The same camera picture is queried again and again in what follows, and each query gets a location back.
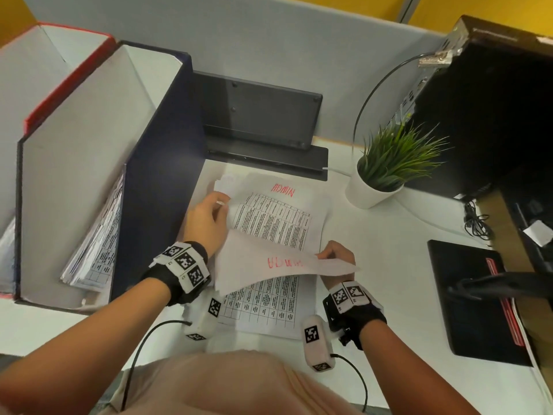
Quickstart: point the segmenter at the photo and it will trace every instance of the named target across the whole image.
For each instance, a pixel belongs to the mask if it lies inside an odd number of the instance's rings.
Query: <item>white desk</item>
[[[321,139],[315,143],[329,148],[330,167],[351,170],[351,147]],[[246,174],[250,171],[271,173],[206,161],[191,205],[201,200],[223,173]],[[359,210],[345,198],[343,192],[347,181],[346,176],[333,172],[329,172],[326,182],[303,179],[304,183],[326,191],[332,198],[332,214],[325,224],[322,243],[334,239],[355,253],[357,265],[362,268],[356,279],[383,304],[390,327],[483,415],[544,413],[546,404],[529,368],[459,357],[453,355],[447,343],[426,242],[437,239],[469,246],[481,246],[481,243],[429,226],[393,199],[370,210]],[[463,211],[458,202],[410,189],[400,192],[398,199],[425,220],[450,230],[462,230]],[[319,281],[317,312],[322,315],[322,299],[326,295]],[[156,323],[178,319],[180,315],[181,307],[166,308]],[[83,318],[0,300],[0,353],[26,355]],[[332,371],[316,374],[305,363],[301,342],[221,328],[221,332],[207,344],[207,352],[235,349],[271,352],[295,369],[311,374],[349,402],[363,403],[361,381],[344,362],[338,361]],[[369,389],[369,405],[387,407],[363,353],[352,343],[345,348],[338,341],[333,345],[335,352],[348,358],[362,372]],[[177,352],[191,352],[201,346],[201,343],[183,338],[179,326],[167,325],[150,337],[139,362],[147,363]]]

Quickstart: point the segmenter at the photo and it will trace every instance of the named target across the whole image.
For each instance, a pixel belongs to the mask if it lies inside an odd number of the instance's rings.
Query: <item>beige shirt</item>
[[[127,374],[102,415],[121,408]],[[128,415],[349,415],[348,402],[276,357],[256,351],[195,354],[136,367]]]

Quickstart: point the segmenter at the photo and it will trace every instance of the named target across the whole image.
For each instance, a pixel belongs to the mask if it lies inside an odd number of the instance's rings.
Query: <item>potted plant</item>
[[[356,171],[346,188],[348,201],[357,208],[368,209],[399,192],[405,182],[430,176],[441,162],[434,161],[445,150],[444,138],[435,139],[430,132],[405,123],[380,128],[363,151]]]

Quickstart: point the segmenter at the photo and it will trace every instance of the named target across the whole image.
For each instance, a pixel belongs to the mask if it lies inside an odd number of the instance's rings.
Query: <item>red handwriting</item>
[[[275,184],[275,186],[271,189],[271,192],[279,192],[280,194],[290,195],[290,198],[294,196],[295,191],[295,189],[289,186],[282,186],[280,184]]]
[[[269,269],[287,267],[302,267],[304,264],[301,261],[294,261],[292,259],[283,259],[278,256],[267,258],[267,264]]]

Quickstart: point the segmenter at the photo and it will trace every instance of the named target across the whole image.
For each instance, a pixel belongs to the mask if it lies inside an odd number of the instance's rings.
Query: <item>wrist-mounted device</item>
[[[382,306],[357,281],[340,283],[329,293],[323,300],[328,327],[332,332],[343,330],[344,334],[340,337],[342,345],[353,341],[357,349],[362,350],[359,340],[361,329],[376,319],[387,323]]]
[[[210,283],[207,252],[197,242],[176,242],[154,258],[142,279],[157,278],[171,290],[169,306],[191,303]]]

